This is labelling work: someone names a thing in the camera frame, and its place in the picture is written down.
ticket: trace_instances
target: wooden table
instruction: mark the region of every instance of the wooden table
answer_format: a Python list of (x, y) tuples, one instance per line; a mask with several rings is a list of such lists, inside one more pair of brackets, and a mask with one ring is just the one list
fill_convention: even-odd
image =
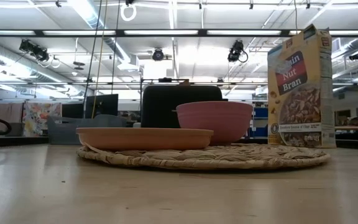
[(358, 150), (285, 172), (108, 167), (75, 147), (0, 148), (0, 223), (358, 224)]

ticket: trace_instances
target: black chair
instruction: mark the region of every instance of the black chair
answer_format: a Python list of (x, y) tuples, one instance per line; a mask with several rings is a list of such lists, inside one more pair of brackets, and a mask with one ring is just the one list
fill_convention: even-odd
[(217, 86), (151, 85), (144, 90), (142, 128), (180, 128), (176, 107), (199, 101), (222, 101)]

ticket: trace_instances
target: pink bowl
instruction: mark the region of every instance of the pink bowl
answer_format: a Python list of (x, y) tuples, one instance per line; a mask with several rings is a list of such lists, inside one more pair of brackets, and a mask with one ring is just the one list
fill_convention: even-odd
[(247, 132), (252, 106), (227, 101), (185, 103), (177, 106), (181, 128), (213, 130), (212, 145), (230, 144)]

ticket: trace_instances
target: computer monitor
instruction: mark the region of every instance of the computer monitor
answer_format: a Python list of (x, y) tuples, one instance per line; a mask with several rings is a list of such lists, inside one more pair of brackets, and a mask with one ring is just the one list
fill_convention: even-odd
[(84, 114), (84, 105), (82, 103), (67, 103), (62, 105), (62, 117), (64, 118), (82, 118)]
[[(94, 96), (86, 97), (85, 118), (92, 118)], [(101, 95), (96, 97), (95, 112), (93, 118), (98, 114), (118, 114), (118, 94)]]

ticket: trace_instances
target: security camera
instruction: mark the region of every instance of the security camera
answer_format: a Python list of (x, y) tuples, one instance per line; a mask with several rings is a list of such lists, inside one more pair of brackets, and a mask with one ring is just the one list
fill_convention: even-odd
[[(240, 57), (242, 55), (246, 55), (246, 60), (241, 61)], [(248, 61), (248, 54), (244, 51), (244, 44), (242, 43), (242, 40), (236, 40), (233, 44), (232, 48), (229, 50), (229, 56), (227, 56), (227, 60), (229, 62), (236, 62), (240, 61), (242, 63)]]
[(155, 61), (162, 61), (164, 59), (164, 53), (162, 52), (162, 49), (155, 49), (152, 58)]

